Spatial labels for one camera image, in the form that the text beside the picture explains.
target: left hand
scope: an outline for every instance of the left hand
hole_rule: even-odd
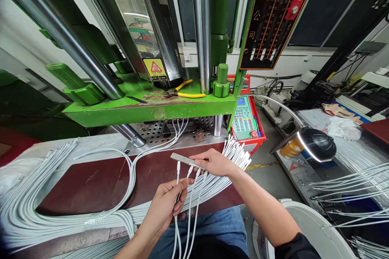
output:
[[[138,232],[150,238],[160,237],[169,227],[173,216],[181,212],[188,194],[187,187],[194,182],[191,178],[182,178],[178,184],[177,180],[173,180],[159,185]],[[181,191],[179,201],[175,202]]]

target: threaded rod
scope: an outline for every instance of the threaded rod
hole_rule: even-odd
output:
[[[64,63],[49,64],[45,67],[70,90],[77,90],[86,86],[86,83]]]
[[[227,64],[219,64],[219,66],[218,66],[218,83],[219,84],[227,83],[227,75],[228,75],[228,65]]]

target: yellow warning sticker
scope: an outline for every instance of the yellow warning sticker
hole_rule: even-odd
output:
[[[152,81],[167,80],[165,68],[161,59],[143,59]]]

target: yellow-handled pliers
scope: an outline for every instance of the yellow-handled pliers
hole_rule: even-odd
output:
[[[180,86],[178,86],[176,89],[174,89],[173,91],[166,91],[166,92],[163,92],[163,94],[167,95],[167,96],[165,96],[167,98],[173,97],[173,96],[181,96],[181,97],[187,97],[187,98],[205,97],[205,94],[187,94],[187,93],[179,93],[178,92],[182,87],[184,87],[186,84],[191,83],[192,81],[193,81],[192,79],[187,80],[184,83],[182,83]]]

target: jeans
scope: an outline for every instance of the jeans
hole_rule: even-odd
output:
[[[193,226],[195,223],[194,221],[195,220],[192,217],[190,219],[188,251],[192,242]],[[186,238],[188,234],[188,220],[180,221],[177,225],[181,238],[181,256],[183,256],[185,252]],[[226,208],[211,214],[206,214],[197,217],[197,225],[194,239],[196,240],[197,237],[201,236],[214,236],[218,240],[223,241],[228,245],[233,245],[241,248],[247,254],[247,256],[250,256],[247,247],[246,229],[244,227],[242,215],[238,206]],[[155,245],[153,251],[151,252],[149,259],[170,259],[173,254],[174,237],[175,224],[173,223],[161,236],[161,238]],[[178,255],[178,240],[175,252],[175,254]]]

